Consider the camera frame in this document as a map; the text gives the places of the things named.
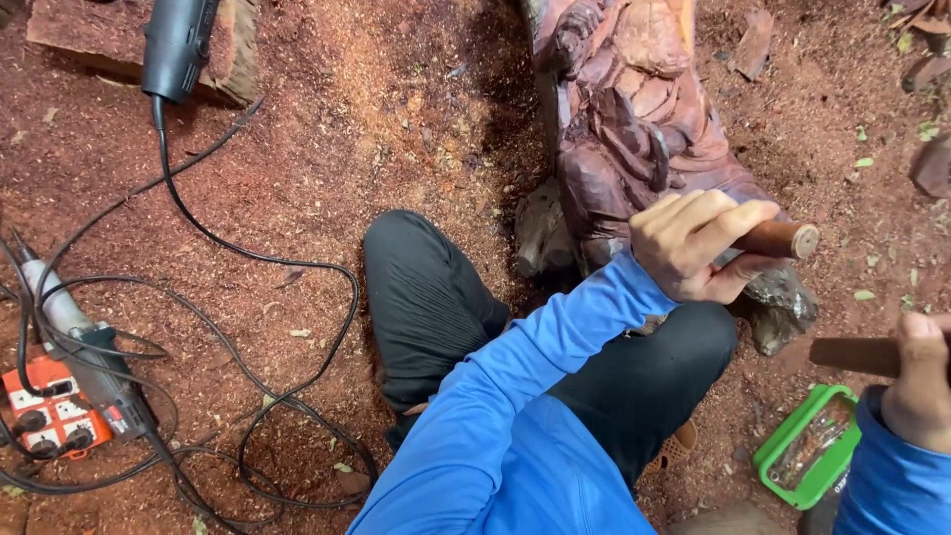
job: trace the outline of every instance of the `ground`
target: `ground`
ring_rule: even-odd
[[[749,83],[714,54],[735,48],[746,27],[742,15],[754,5],[770,10],[776,27],[766,70]],[[915,309],[951,307],[951,250],[940,247],[948,207],[906,178],[921,144],[916,126],[943,119],[942,90],[902,92],[901,75],[923,46],[899,54],[882,15],[872,0],[702,1],[698,8],[698,69],[733,149],[794,219],[823,232],[817,253],[798,266],[823,308],[810,336],[884,335],[902,298]],[[154,176],[158,161],[144,96],[26,45],[25,27],[20,13],[0,30],[0,220],[5,235],[17,227],[46,252],[104,203]],[[499,299],[525,312],[533,288],[514,272],[511,219],[519,196],[549,170],[523,26],[511,6],[263,1],[258,53],[262,109],[178,181],[201,221],[256,251],[338,262],[360,273],[360,236],[374,215],[415,209],[474,259]],[[50,108],[58,111],[44,122]],[[197,101],[171,111],[172,158],[201,149],[235,117],[232,109]],[[867,141],[857,139],[859,125]],[[873,165],[853,175],[865,157]],[[59,272],[133,274],[176,289],[219,323],[276,390],[316,371],[326,352],[320,341],[335,335],[349,296],[342,277],[322,270],[274,289],[281,267],[213,246],[160,188],[96,225]],[[0,280],[12,283],[8,268],[0,268]],[[857,301],[860,289],[875,298]],[[160,363],[133,368],[175,399],[178,440],[195,440],[221,420],[214,444],[233,451],[243,424],[227,423],[259,406],[262,396],[235,364],[215,366],[220,349],[194,316],[141,287],[106,284],[75,295],[96,319],[169,350]],[[13,363],[16,314],[11,304],[0,305],[4,371]],[[743,341],[734,362],[695,413],[701,442],[690,462],[639,483],[638,504],[658,527],[749,498],[792,531],[797,514],[757,482],[748,453],[810,384],[861,389],[873,382],[804,365],[806,338],[775,358],[759,357],[748,326],[738,326]],[[289,334],[304,328],[317,342]],[[390,415],[378,396],[367,334],[361,303],[328,372],[302,398],[361,439],[382,469],[391,458],[381,438]],[[167,416],[168,407],[157,405]],[[338,500],[333,464],[366,469],[345,448],[331,451],[328,437],[300,414],[277,409],[254,435],[249,462],[289,496]],[[145,453],[138,444],[109,444],[84,461],[47,466],[40,477],[88,481]],[[4,459],[10,466],[12,459]],[[184,469],[227,514],[255,519],[272,510],[217,461],[195,458]],[[194,515],[159,468],[85,494],[0,494],[0,503],[0,533],[19,533],[24,517],[29,535],[193,531]],[[291,508],[260,532],[336,534],[355,515],[354,507]]]

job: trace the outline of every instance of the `black pants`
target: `black pants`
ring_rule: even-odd
[[[467,354],[498,336],[509,308],[472,263],[421,215],[393,210],[363,237],[370,318],[385,370],[383,396],[397,414],[396,451],[424,403]],[[567,405],[617,463],[629,485],[684,424],[729,364],[736,326],[726,309],[688,303],[651,336],[618,336],[549,393]]]

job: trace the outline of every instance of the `orange sandal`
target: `orange sandal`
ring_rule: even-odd
[[[647,466],[644,473],[650,474],[684,463],[697,446],[697,425],[693,420],[678,427],[673,436],[668,437],[660,446],[660,453]]]

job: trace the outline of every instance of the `green container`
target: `green container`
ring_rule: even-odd
[[[802,481],[793,490],[786,490],[773,483],[768,476],[769,469],[776,463],[799,433],[809,424],[812,418],[822,410],[823,406],[836,394],[840,394],[843,402],[852,409],[852,418],[848,429],[832,444],[814,465],[803,475]],[[862,432],[855,422],[855,405],[859,400],[852,390],[843,385],[816,385],[812,388],[809,397],[786,418],[753,455],[753,466],[760,474],[760,481],[779,495],[788,504],[803,511],[809,509],[822,498],[823,494],[835,482],[852,461],[852,452],[862,438]]]

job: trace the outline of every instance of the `blue long-sleeve shirt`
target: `blue long-sleeve shirt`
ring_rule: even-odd
[[[624,329],[674,307],[625,250],[514,321],[442,381],[349,533],[653,533],[608,454],[544,392]],[[869,487],[845,493],[839,531],[951,525],[951,457],[905,444],[870,416],[860,425],[848,487]]]

